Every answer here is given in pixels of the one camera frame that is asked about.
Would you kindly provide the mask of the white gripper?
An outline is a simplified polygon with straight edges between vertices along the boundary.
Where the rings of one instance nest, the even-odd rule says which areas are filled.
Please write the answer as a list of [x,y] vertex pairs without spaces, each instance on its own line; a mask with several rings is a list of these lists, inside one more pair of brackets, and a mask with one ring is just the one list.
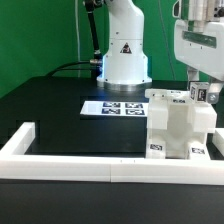
[[177,0],[173,5],[174,54],[186,64],[187,89],[199,81],[199,71],[209,81],[207,102],[216,104],[224,87],[224,0]]

